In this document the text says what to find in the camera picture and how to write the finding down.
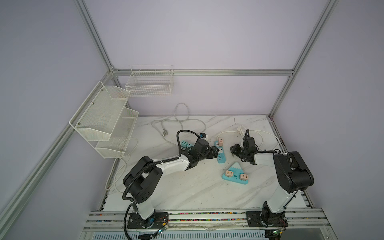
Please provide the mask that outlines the blue power strip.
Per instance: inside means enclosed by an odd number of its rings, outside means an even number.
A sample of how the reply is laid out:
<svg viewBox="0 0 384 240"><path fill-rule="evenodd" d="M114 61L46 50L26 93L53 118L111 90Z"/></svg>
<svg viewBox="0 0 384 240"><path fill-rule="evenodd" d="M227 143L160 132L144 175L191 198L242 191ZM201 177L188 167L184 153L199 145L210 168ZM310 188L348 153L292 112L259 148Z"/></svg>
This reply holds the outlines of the blue power strip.
<svg viewBox="0 0 384 240"><path fill-rule="evenodd" d="M219 164L224 164L226 162L226 156L222 145L223 144L220 144L219 141L215 141L215 146L218 149L217 161Z"/></svg>

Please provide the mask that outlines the black power strip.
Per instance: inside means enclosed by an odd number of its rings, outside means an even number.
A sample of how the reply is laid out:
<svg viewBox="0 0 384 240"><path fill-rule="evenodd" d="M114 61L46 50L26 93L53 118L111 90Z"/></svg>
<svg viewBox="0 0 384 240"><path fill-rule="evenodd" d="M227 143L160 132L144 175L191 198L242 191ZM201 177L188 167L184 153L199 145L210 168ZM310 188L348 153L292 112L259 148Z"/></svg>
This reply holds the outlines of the black power strip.
<svg viewBox="0 0 384 240"><path fill-rule="evenodd" d="M178 148L178 153L179 153L179 155L181 155L182 154L182 152L183 151L185 151L187 149L187 147L186 146L181 146L180 148Z"/></svg>

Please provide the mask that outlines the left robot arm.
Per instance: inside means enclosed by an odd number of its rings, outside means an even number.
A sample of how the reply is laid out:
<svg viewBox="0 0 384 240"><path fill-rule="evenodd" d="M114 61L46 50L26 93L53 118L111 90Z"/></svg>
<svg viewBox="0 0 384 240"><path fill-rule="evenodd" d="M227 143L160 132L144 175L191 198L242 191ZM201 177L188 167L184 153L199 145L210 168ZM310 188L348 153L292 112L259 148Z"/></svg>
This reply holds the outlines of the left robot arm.
<svg viewBox="0 0 384 240"><path fill-rule="evenodd" d="M179 135L189 133L197 137L189 147L182 147ZM139 218L143 228L151 227L156 221L156 210L151 196L158 186L161 177L190 170L203 160L216 159L219 149L211 146L205 133L197 134L191 130L180 130L176 133L178 154L175 157L153 160L149 156L142 157L124 177L125 189L122 193L124 201L131 202L133 213Z"/></svg>

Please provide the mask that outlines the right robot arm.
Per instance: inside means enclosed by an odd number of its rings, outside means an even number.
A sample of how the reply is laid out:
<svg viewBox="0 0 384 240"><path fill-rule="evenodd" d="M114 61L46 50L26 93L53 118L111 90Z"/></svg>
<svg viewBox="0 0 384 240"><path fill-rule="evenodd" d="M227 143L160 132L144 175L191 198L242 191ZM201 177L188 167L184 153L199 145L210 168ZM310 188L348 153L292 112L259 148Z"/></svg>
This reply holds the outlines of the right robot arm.
<svg viewBox="0 0 384 240"><path fill-rule="evenodd" d="M263 203L260 212L247 212L249 222L257 227L284 226L285 212L297 194L314 184L314 177L299 152L282 153L280 150L261 150L254 138L243 137L243 144L230 147L230 152L242 162L273 167L278 187Z"/></svg>

